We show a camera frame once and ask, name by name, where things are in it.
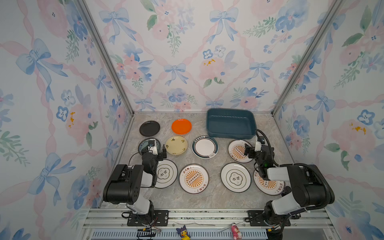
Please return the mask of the cream yellow small plate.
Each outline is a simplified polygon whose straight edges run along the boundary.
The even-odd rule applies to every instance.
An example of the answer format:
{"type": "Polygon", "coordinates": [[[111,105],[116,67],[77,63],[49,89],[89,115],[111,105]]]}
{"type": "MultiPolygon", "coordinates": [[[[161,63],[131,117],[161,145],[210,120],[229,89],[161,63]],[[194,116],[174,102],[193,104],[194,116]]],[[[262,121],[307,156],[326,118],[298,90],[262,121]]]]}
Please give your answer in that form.
{"type": "Polygon", "coordinates": [[[188,141],[182,136],[173,136],[166,141],[166,150],[171,155],[181,155],[188,148],[188,141]]]}

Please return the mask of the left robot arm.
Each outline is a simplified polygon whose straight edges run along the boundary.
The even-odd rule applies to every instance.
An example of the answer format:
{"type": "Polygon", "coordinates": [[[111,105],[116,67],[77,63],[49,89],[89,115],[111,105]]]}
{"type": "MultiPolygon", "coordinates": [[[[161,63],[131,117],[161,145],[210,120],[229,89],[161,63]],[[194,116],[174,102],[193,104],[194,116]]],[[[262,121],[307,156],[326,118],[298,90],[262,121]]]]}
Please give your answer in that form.
{"type": "Polygon", "coordinates": [[[136,215],[153,217],[152,201],[140,194],[142,188],[153,188],[157,183],[157,169],[160,161],[167,157],[166,147],[161,150],[150,148],[142,154],[142,163],[128,166],[116,165],[103,191],[103,200],[114,205],[126,204],[136,215]]]}

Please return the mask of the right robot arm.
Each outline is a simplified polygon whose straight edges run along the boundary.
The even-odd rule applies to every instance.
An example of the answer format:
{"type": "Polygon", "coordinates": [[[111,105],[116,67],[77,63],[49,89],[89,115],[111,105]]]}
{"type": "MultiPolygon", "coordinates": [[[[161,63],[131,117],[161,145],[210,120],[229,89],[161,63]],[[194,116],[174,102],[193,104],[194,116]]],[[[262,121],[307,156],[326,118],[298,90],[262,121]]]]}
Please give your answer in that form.
{"type": "Polygon", "coordinates": [[[255,218],[272,226],[310,210],[323,209],[334,203],[335,194],[316,165],[276,165],[270,146],[251,147],[245,144],[244,155],[256,160],[255,183],[268,192],[268,184],[283,183],[282,197],[266,203],[263,213],[255,218]]]}

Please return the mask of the orange round plate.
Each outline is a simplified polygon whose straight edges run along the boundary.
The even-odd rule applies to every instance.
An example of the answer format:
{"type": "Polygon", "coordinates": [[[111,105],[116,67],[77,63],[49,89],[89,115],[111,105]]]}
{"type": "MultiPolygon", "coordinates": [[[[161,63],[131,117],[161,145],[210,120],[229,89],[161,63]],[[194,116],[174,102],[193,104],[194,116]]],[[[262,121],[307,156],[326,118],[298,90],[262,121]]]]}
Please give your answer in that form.
{"type": "Polygon", "coordinates": [[[172,131],[177,135],[186,135],[192,130],[192,123],[187,119],[178,119],[172,123],[172,131]]]}

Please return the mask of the white plate green red rim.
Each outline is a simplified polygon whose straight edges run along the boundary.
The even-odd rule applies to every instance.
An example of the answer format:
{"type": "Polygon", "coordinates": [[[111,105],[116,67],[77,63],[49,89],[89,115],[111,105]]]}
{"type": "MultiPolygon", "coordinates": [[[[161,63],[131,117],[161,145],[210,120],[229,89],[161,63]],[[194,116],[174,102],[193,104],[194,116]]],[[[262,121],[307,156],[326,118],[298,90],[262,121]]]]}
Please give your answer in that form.
{"type": "Polygon", "coordinates": [[[199,136],[192,143],[193,153],[201,159],[211,159],[219,151],[217,141],[209,136],[199,136]]]}

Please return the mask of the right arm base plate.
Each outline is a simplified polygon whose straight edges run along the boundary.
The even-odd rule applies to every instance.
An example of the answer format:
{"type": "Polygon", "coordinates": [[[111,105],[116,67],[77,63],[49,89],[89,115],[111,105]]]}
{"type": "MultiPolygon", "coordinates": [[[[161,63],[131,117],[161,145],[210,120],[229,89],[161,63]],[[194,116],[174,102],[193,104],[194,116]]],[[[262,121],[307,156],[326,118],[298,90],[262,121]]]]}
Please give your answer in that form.
{"type": "Polygon", "coordinates": [[[263,210],[249,210],[248,217],[245,222],[251,227],[273,227],[278,226],[284,220],[284,216],[271,215],[268,216],[263,210]]]}

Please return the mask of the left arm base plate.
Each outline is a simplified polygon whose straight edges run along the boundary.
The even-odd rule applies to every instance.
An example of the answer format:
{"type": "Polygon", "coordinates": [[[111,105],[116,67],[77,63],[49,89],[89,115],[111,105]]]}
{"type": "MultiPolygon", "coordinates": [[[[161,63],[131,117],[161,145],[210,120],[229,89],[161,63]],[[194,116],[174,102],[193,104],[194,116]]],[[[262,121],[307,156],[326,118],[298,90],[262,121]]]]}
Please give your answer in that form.
{"type": "Polygon", "coordinates": [[[146,215],[138,215],[133,212],[128,212],[127,219],[128,227],[166,227],[169,222],[168,210],[150,210],[146,215]]]}

